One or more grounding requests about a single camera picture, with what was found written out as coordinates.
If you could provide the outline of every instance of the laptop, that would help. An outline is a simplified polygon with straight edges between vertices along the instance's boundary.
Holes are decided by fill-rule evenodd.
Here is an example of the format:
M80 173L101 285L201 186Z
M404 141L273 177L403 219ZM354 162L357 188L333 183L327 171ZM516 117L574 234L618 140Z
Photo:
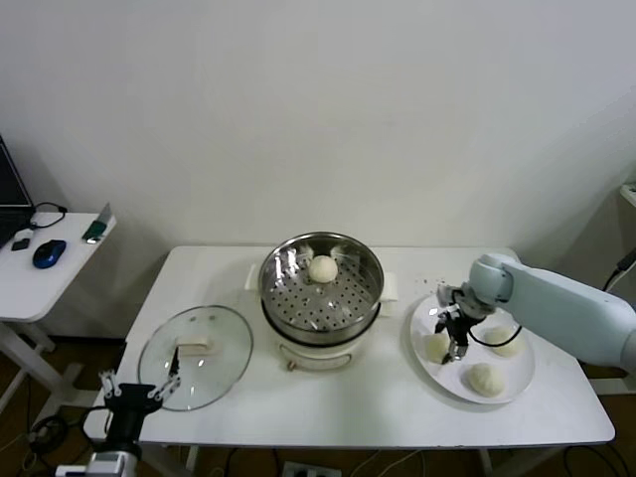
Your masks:
M0 136L0 247L24 229L34 213L33 202Z

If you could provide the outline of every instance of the glass lid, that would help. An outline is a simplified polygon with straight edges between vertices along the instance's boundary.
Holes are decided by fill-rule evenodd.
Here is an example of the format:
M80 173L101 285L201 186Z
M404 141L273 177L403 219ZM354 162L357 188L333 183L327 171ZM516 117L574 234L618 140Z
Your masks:
M252 348L251 329L232 308L191 308L150 337L139 359L139 383L162 386L178 366L181 385L163 407L198 409L222 398L240 379Z

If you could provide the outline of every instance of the stainless steel steamer basket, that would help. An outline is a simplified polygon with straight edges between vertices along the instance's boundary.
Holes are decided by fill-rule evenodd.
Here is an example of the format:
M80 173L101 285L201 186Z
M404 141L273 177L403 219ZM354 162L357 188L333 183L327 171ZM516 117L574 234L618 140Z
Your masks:
M338 275L330 283L309 278L314 256L330 255ZM283 337L310 347L336 346L367 331L380 311L384 273L363 243L316 232L291 238L265 259L258 276L262 308Z

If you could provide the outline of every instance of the white plate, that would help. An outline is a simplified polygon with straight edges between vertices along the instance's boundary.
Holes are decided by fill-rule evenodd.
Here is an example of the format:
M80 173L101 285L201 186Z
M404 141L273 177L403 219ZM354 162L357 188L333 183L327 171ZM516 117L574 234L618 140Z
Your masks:
M503 358L490 348L475 343L469 337L468 351L461 361L446 365L428 361L424 350L424 336L432 334L435 329L437 308L439 308L437 296L431 295L425 298L413 313L410 322L410 343L417 359L434 380L454 395L482 404L510 402L528 388L535 375L535 353L526 336L526 330L522 330L517 337L518 340L523 340L524 349L512 358ZM489 329L501 325L507 325L511 330L518 326L510 313L498 309L472 330L477 338L483 340ZM478 363L488 363L502 372L506 379L506 388L500 395L483 397L470 387L466 380L466 373Z

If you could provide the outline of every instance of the white wall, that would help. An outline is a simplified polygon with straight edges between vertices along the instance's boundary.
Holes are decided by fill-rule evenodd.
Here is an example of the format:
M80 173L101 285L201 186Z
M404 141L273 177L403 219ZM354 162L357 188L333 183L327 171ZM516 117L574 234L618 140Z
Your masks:
M636 159L630 0L0 7L26 182L119 219L54 332L124 333L180 243L501 244L591 282L636 221L614 196Z

